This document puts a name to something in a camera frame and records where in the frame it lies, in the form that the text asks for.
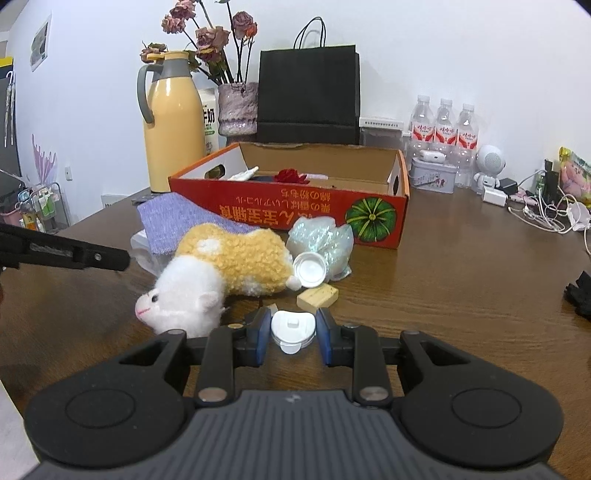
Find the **white plastic bag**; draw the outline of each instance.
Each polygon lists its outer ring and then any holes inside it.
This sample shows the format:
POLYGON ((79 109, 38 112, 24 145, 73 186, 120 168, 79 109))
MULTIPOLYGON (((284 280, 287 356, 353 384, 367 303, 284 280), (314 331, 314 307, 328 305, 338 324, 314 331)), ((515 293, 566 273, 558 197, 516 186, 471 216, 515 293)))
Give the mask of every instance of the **white plastic bag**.
POLYGON ((351 273, 353 240, 351 226, 337 227, 332 217, 301 217, 290 230, 287 249, 294 258, 303 252, 322 255, 328 267, 326 280, 337 281, 351 273))

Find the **sheep ear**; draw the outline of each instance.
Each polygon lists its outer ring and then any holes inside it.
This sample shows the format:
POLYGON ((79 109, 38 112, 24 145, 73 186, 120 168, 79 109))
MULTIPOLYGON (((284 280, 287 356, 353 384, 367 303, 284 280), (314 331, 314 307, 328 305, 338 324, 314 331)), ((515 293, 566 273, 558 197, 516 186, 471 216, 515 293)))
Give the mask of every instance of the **sheep ear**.
POLYGON ((197 306, 200 307, 204 312, 211 310, 220 301, 219 293, 215 291, 207 291, 202 293, 197 298, 197 306))

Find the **purple towel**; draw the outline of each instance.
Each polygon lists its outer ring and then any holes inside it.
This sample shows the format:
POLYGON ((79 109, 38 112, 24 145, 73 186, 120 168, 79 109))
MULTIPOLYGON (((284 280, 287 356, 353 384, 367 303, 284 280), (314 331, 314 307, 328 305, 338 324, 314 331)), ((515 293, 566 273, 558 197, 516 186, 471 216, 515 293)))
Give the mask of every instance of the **purple towel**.
POLYGON ((234 222, 210 212, 178 193, 164 193, 138 206, 150 249, 155 255, 176 251, 179 242, 191 227, 215 223, 231 233, 248 233, 257 227, 234 222))

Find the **cardboard box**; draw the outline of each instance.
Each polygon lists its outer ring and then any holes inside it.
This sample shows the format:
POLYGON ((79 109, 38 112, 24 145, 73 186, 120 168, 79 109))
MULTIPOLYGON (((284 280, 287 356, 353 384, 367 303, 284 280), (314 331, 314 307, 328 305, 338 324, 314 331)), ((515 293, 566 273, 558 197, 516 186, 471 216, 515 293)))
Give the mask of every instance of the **cardboard box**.
POLYGON ((362 245, 397 248, 410 195, 400 150, 357 145, 232 144, 169 178, 170 189, 225 218, 289 230, 302 216, 348 223, 362 245), (227 181, 254 166, 324 175, 308 185, 227 181))

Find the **vase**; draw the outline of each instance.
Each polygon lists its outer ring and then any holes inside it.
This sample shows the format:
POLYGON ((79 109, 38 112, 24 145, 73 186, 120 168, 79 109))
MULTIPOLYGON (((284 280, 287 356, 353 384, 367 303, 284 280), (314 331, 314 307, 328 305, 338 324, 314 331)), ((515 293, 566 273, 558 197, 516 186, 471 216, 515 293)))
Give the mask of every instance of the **vase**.
POLYGON ((243 137, 256 133, 258 82, 223 83, 219 94, 219 134, 243 137))

